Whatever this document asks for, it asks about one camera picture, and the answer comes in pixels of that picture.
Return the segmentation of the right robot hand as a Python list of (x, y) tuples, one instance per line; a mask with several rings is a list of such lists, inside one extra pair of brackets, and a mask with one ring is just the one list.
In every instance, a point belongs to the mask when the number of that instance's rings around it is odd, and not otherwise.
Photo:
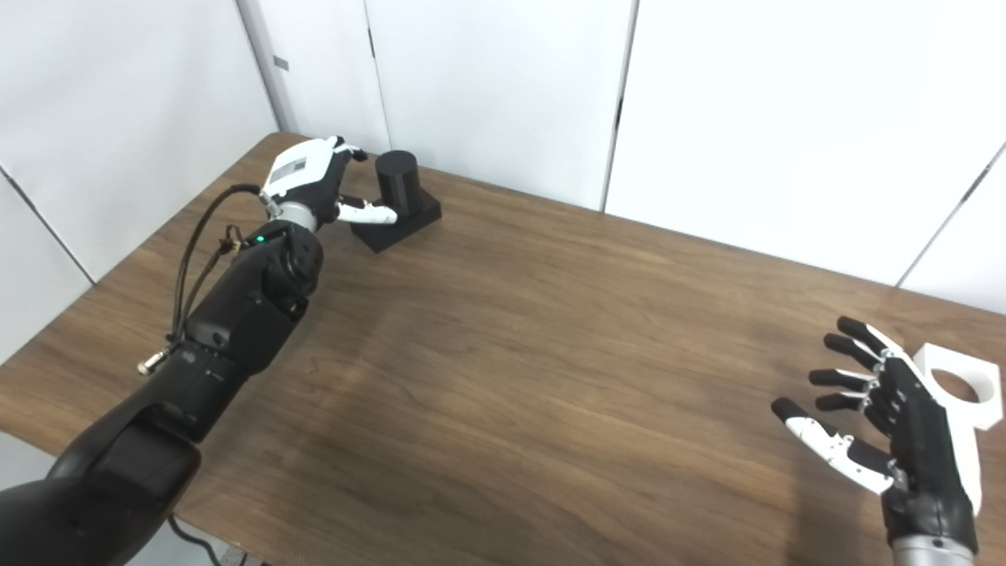
[(848, 316), (836, 326), (825, 347), (865, 371), (812, 370), (809, 382), (831, 389), (816, 398), (816, 408), (862, 414), (890, 446), (879, 449), (841, 433), (786, 397), (772, 402), (773, 415), (831, 469), (879, 495), (896, 564), (973, 564), (980, 476), (965, 468), (951, 414), (901, 345)]

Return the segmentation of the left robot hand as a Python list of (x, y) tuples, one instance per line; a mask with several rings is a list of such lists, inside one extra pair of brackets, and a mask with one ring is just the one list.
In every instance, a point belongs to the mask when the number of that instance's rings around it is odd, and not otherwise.
[(398, 212), (392, 208), (341, 194), (348, 165), (367, 159), (366, 151), (339, 136), (309, 139), (281, 152), (259, 191), (267, 218), (311, 233), (334, 222), (394, 225)]

